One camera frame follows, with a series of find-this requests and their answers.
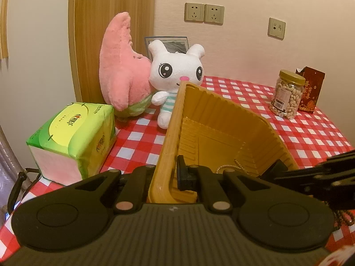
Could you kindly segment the double wall socket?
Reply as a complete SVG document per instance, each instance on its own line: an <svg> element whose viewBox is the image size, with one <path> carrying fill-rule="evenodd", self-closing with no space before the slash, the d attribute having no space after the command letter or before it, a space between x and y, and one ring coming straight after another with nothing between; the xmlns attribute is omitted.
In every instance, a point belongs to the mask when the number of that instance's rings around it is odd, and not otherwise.
<svg viewBox="0 0 355 266"><path fill-rule="evenodd" d="M209 24L222 25L224 22L225 7L205 4L204 22Z"/></svg>
<svg viewBox="0 0 355 266"><path fill-rule="evenodd" d="M200 3L185 3L184 21L185 22L204 22L205 5Z"/></svg>

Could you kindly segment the green tissue pack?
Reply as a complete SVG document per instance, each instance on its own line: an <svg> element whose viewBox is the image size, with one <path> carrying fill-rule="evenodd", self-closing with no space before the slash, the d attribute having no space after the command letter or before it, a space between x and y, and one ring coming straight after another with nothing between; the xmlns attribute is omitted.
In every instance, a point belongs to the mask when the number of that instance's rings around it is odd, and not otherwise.
<svg viewBox="0 0 355 266"><path fill-rule="evenodd" d="M114 108L71 103L26 144L42 176L64 186L97 175L116 141Z"/></svg>

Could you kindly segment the framed picture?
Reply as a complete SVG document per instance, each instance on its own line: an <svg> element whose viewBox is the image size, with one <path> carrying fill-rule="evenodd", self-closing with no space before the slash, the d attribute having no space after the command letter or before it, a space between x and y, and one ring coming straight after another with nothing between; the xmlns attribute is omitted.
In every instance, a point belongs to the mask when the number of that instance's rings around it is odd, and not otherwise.
<svg viewBox="0 0 355 266"><path fill-rule="evenodd" d="M149 52L148 46L151 44L151 42L155 40L160 40L166 49L170 53L187 53L187 50L189 49L189 42L188 42L188 37L186 36L149 36L145 37L145 45L146 45L146 52L147 56L150 60L152 60L152 54Z"/></svg>

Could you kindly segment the double wall socket right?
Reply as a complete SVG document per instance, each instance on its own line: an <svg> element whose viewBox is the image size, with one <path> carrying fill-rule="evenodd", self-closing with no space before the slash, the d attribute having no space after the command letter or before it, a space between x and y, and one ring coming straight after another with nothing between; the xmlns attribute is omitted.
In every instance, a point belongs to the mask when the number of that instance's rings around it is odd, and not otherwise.
<svg viewBox="0 0 355 266"><path fill-rule="evenodd" d="M204 22L209 24L222 25L224 22L225 7L205 4Z"/></svg>

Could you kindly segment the double wall socket left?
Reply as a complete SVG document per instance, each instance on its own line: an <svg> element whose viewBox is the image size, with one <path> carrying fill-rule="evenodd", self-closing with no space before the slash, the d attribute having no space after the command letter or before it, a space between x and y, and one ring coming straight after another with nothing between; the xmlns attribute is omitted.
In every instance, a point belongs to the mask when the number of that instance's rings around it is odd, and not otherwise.
<svg viewBox="0 0 355 266"><path fill-rule="evenodd" d="M205 5L200 3L185 3L184 21L185 22L204 22Z"/></svg>

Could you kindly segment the wooden door panel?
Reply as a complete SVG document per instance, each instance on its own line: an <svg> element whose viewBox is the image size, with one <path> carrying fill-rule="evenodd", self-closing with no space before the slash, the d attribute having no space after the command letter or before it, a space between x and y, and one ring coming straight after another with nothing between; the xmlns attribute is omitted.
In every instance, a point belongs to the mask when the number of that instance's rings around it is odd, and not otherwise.
<svg viewBox="0 0 355 266"><path fill-rule="evenodd" d="M155 0L69 0L68 34L77 102L121 109L150 92L145 38Z"/></svg>

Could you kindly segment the jar of nuts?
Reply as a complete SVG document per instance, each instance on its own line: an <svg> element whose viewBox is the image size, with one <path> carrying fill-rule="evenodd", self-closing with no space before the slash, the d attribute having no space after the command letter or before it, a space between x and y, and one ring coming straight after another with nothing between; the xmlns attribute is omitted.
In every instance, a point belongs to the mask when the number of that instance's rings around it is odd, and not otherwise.
<svg viewBox="0 0 355 266"><path fill-rule="evenodd" d="M303 96L306 79L281 70L270 102L270 110L281 118L294 119Z"/></svg>

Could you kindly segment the red gift box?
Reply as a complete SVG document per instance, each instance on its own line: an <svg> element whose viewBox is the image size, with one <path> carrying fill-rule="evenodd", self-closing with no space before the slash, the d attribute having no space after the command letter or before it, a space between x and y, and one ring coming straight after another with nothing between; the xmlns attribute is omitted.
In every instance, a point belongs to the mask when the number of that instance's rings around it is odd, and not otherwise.
<svg viewBox="0 0 355 266"><path fill-rule="evenodd" d="M297 68L296 74L305 78L304 92L298 110L307 113L314 113L316 103L320 96L321 87L325 78L325 73L322 71L304 67Z"/></svg>

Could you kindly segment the yellow plastic tray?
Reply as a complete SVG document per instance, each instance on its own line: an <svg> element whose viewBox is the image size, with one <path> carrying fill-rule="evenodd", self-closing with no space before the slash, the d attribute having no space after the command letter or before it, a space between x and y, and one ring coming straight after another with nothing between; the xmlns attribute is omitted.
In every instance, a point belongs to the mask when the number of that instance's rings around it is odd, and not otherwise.
<svg viewBox="0 0 355 266"><path fill-rule="evenodd" d="M153 203L194 203L197 195L180 191L176 160L187 165L240 165L253 177L263 174L276 160L289 170L298 164L271 124L260 115L201 86L184 82L178 90L172 117L149 188Z"/></svg>

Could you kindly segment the white bunny plush toy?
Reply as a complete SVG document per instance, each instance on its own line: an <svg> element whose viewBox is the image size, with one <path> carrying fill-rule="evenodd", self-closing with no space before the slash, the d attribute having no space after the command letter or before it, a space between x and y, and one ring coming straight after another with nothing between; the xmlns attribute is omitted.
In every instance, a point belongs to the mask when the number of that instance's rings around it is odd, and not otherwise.
<svg viewBox="0 0 355 266"><path fill-rule="evenodd" d="M151 102L160 107L158 126L167 129L182 82L202 83L204 69L201 58L205 49L195 44L187 53L170 53L162 41L155 40L149 44L149 52L153 58L149 82L156 89Z"/></svg>

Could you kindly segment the pink star plush toy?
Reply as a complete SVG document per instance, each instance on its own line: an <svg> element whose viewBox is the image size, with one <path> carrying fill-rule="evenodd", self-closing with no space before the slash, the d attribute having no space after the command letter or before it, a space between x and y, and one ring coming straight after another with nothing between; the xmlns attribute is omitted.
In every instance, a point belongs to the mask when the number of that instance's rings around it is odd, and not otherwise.
<svg viewBox="0 0 355 266"><path fill-rule="evenodd" d="M102 96L116 116L136 117L149 107L155 90L150 69L150 59L132 48L129 13L116 14L105 30L99 55Z"/></svg>

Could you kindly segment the single wall outlet plate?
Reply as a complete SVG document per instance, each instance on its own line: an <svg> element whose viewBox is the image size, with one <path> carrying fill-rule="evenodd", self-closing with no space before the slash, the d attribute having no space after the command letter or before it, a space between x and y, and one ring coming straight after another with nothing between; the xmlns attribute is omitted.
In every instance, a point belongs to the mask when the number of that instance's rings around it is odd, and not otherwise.
<svg viewBox="0 0 355 266"><path fill-rule="evenodd" d="M275 18L269 18L268 36L283 40L285 37L286 22Z"/></svg>

